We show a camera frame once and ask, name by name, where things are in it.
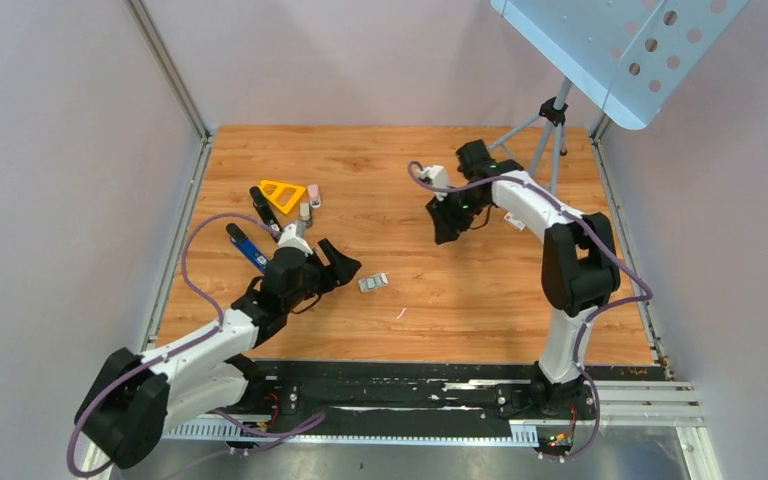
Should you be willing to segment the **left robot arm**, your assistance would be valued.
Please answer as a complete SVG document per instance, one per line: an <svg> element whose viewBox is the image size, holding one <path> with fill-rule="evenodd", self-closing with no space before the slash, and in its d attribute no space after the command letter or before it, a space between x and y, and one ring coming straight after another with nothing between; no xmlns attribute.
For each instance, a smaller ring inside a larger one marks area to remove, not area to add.
<svg viewBox="0 0 768 480"><path fill-rule="evenodd" d="M258 411L266 386L247 375L244 353L265 343L296 307L349 284L360 261L322 239L317 249L279 247L243 296L177 341L105 360L75 416L70 442L85 436L121 469L140 463L161 437L215 409Z"/></svg>

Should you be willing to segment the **grey white stapler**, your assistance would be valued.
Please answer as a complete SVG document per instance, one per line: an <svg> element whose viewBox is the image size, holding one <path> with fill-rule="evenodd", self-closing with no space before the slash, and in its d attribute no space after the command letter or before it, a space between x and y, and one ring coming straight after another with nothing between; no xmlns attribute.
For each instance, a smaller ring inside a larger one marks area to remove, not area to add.
<svg viewBox="0 0 768 480"><path fill-rule="evenodd" d="M313 210L308 202L302 202L299 205L299 215L307 228L313 226Z"/></svg>

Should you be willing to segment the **pink stapler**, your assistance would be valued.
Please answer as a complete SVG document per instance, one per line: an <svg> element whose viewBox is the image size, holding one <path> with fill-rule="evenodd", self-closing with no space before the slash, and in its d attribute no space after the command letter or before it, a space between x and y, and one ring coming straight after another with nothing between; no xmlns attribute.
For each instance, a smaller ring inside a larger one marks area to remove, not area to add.
<svg viewBox="0 0 768 480"><path fill-rule="evenodd" d="M313 209L318 209L322 204L321 189L318 184L310 184L307 186L307 194L309 204Z"/></svg>

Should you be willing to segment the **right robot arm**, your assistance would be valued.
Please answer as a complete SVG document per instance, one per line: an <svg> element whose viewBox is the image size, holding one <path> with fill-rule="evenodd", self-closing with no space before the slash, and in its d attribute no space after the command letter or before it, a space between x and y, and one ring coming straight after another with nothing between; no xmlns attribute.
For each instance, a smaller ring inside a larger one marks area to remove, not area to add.
<svg viewBox="0 0 768 480"><path fill-rule="evenodd" d="M512 215L540 241L540 282L552 310L537 362L540 383L530 393L537 413L556 417L571 403L567 385L582 376L579 364L589 340L585 323L621 283L611 222L602 213L585 214L563 203L518 162L493 159L482 140L464 144L456 156L467 181L463 186L452 185L441 165L412 161L408 173L433 194L426 209L436 244L457 240L490 206Z"/></svg>

